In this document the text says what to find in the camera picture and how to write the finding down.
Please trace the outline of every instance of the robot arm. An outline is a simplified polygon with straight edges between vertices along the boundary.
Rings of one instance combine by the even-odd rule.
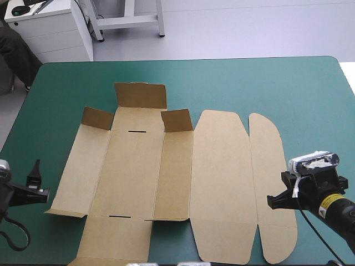
[[[31,242],[31,237],[26,227],[8,217],[8,208],[32,203],[46,203],[49,197],[49,189],[41,189],[42,177],[39,173],[39,160],[36,161],[31,173],[27,176],[26,186],[10,183],[11,171],[7,161],[0,160],[0,223],[5,220],[17,225],[26,235],[27,244],[24,247],[16,246],[7,233],[0,231],[9,246],[15,251],[25,250]]]
[[[348,180],[337,175],[338,164],[339,157],[331,152],[290,160],[290,171],[281,173],[287,190],[275,197],[267,196],[267,203],[272,209],[300,207],[312,212],[344,238],[355,254],[355,203],[343,196]]]

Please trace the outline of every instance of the dark pants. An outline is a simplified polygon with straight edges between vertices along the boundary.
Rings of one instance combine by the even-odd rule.
[[[21,36],[9,27],[0,27],[0,54],[8,67],[26,86],[32,86],[42,63],[31,52]]]

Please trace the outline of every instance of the green table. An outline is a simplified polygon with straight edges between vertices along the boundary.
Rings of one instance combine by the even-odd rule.
[[[204,109],[238,113],[247,127],[252,112],[269,117],[283,139],[289,160],[314,150],[339,154],[339,174],[350,179],[355,199],[355,97],[338,62],[331,57],[182,60],[145,62],[51,63],[44,65],[31,88],[0,158],[9,161],[13,181],[24,183],[37,158],[50,202],[10,209],[33,236],[21,253],[0,239],[0,263],[65,264],[75,258],[85,219],[43,212],[49,208],[65,162],[88,105],[114,112],[113,82],[166,84],[168,108],[189,108],[194,125]],[[311,221],[347,262],[355,263],[338,235],[309,214]],[[298,242],[285,264],[323,264],[332,259],[299,213]],[[17,230],[2,223],[17,241]],[[197,260],[189,221],[155,222],[149,260],[159,263]],[[265,263],[256,234],[250,264]]]

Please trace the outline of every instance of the unfolded cardboard box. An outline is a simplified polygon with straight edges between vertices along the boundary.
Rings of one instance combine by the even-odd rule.
[[[282,141],[252,114],[206,110],[193,131],[188,110],[167,111],[164,85],[115,83],[116,114],[86,107],[48,213],[87,215],[72,265],[146,262],[153,221],[191,220],[199,255],[246,264],[257,225],[263,253],[293,251],[295,213],[272,211],[284,189]]]

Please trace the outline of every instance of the white cabinet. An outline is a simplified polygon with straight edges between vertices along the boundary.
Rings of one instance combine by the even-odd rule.
[[[16,30],[43,63],[93,61],[93,44],[85,20],[73,0],[54,0],[32,16],[41,3],[25,15],[14,17],[12,8],[22,0],[10,0],[5,21]]]

